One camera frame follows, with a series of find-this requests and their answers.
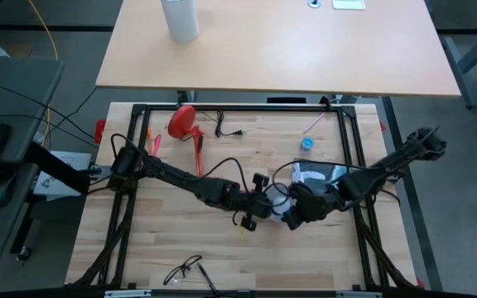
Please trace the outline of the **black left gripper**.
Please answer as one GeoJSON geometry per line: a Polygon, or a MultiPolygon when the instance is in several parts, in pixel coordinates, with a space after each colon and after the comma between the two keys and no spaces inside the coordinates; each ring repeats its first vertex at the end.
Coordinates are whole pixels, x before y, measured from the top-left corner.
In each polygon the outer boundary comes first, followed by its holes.
{"type": "Polygon", "coordinates": [[[265,175],[256,173],[253,176],[255,189],[249,192],[239,191],[234,196],[234,211],[244,212],[240,226],[248,231],[254,231],[257,222],[253,217],[267,219],[272,213],[272,204],[267,195],[263,193],[263,187],[267,187],[269,178],[265,175]]]}

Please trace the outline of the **red desk lamp stand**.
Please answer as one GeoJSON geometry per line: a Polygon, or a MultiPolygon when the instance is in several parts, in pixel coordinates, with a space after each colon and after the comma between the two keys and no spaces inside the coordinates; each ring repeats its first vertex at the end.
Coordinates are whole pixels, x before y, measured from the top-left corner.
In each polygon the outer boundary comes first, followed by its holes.
{"type": "Polygon", "coordinates": [[[168,134],[178,140],[194,140],[196,174],[201,177],[204,174],[202,161],[202,147],[204,133],[198,125],[195,125],[196,111],[192,106],[181,106],[171,117],[168,124],[168,134]]]}

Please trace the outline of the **dark cover book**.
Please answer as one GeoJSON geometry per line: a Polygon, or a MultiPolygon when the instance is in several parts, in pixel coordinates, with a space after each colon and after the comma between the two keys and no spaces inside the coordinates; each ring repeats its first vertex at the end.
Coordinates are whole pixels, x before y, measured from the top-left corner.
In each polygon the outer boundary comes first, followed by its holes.
{"type": "Polygon", "coordinates": [[[327,185],[347,173],[345,166],[298,161],[292,165],[292,182],[301,182],[314,194],[322,195],[328,191],[327,185]]]}

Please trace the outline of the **thin pink pen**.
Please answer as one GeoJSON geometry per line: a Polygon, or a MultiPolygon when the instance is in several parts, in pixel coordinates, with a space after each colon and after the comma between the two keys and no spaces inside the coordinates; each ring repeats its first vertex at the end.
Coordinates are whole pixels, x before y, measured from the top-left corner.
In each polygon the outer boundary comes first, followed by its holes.
{"type": "Polygon", "coordinates": [[[306,127],[306,129],[303,131],[303,134],[307,134],[324,116],[325,113],[321,113],[312,123],[306,127]]]}

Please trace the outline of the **clear safety glasses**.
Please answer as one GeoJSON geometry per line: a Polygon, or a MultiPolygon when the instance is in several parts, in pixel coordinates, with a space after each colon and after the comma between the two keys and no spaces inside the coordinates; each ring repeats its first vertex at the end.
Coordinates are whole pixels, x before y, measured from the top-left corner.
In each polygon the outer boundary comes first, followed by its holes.
{"type": "Polygon", "coordinates": [[[174,267],[164,278],[162,285],[167,286],[171,283],[177,283],[178,281],[185,279],[194,264],[202,259],[201,255],[193,255],[187,258],[183,263],[177,267],[174,267]]]}

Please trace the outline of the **black pen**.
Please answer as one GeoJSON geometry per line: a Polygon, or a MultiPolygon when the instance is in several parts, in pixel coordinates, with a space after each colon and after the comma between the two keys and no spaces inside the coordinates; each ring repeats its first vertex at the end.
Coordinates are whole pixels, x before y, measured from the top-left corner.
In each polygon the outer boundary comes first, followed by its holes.
{"type": "Polygon", "coordinates": [[[202,277],[203,277],[203,278],[206,280],[206,282],[208,283],[209,288],[210,288],[211,292],[213,293],[214,297],[219,297],[219,292],[218,292],[218,290],[216,289],[214,283],[211,281],[211,279],[210,279],[210,277],[209,277],[207,271],[203,268],[203,266],[202,266],[199,262],[197,262],[196,265],[197,265],[197,267],[199,268],[202,277]]]}

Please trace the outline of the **light wooden desk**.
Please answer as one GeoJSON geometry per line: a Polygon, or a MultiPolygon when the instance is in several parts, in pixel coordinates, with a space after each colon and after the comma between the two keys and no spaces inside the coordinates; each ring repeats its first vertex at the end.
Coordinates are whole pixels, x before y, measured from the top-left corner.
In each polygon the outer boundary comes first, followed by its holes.
{"type": "Polygon", "coordinates": [[[123,0],[96,84],[105,88],[454,98],[424,0],[197,0],[200,33],[169,36],[159,0],[123,0]]]}

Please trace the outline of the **white printed paper sheet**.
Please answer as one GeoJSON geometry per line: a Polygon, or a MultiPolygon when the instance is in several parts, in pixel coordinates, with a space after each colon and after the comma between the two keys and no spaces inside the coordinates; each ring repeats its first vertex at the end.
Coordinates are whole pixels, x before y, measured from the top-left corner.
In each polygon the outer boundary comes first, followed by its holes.
{"type": "MultiPolygon", "coordinates": [[[[91,160],[90,153],[51,151],[51,153],[74,170],[87,170],[91,160]]],[[[33,190],[34,195],[44,195],[47,201],[64,197],[78,196],[80,193],[71,189],[54,176],[42,171],[33,190]]]]}

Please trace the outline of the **white paper towel roll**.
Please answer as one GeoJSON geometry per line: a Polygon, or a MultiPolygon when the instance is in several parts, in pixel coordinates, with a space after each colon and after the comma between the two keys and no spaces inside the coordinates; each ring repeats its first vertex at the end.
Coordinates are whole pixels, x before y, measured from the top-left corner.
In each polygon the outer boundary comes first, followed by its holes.
{"type": "Polygon", "coordinates": [[[196,0],[161,0],[170,37],[189,43],[199,35],[196,0]]]}

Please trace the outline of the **flat white device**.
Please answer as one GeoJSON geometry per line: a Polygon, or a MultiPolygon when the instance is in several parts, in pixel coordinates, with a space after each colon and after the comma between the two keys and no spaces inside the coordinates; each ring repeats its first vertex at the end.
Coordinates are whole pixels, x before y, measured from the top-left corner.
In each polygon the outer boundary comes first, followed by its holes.
{"type": "Polygon", "coordinates": [[[364,10],[364,0],[332,0],[334,9],[338,10],[364,10]]]}

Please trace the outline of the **black support bar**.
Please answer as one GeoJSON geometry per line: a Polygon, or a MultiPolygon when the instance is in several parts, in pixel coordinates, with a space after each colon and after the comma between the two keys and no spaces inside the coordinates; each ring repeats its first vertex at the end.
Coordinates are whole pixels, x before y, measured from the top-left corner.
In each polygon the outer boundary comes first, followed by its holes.
{"type": "Polygon", "coordinates": [[[41,171],[81,194],[89,189],[88,174],[77,171],[36,142],[31,142],[22,160],[24,163],[38,166],[41,171]]]}

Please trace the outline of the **black computer mouse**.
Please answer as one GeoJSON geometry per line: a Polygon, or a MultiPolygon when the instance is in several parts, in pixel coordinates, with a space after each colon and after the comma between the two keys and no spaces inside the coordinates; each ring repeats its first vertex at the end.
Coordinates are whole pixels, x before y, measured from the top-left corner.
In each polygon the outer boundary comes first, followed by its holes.
{"type": "Polygon", "coordinates": [[[0,172],[0,208],[6,206],[12,199],[17,174],[13,171],[0,172]]]}

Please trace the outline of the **grey side desk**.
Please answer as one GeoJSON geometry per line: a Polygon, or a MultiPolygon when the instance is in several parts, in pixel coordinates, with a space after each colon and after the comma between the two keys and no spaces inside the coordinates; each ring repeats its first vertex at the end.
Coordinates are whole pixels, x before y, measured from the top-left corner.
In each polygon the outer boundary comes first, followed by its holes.
{"type": "Polygon", "coordinates": [[[0,157],[0,172],[17,174],[12,199],[0,208],[0,259],[37,172],[36,166],[22,159],[63,69],[64,64],[56,60],[0,58],[0,123],[12,128],[0,157]]]}

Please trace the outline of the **grey metal desk frame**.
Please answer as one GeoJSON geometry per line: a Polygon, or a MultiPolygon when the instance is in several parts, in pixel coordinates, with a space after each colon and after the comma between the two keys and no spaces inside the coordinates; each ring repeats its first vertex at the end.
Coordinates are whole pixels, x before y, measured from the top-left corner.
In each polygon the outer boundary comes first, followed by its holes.
{"type": "Polygon", "coordinates": [[[477,100],[466,75],[477,65],[477,43],[466,54],[461,55],[451,36],[442,36],[440,40],[466,108],[475,108],[477,100]]]}

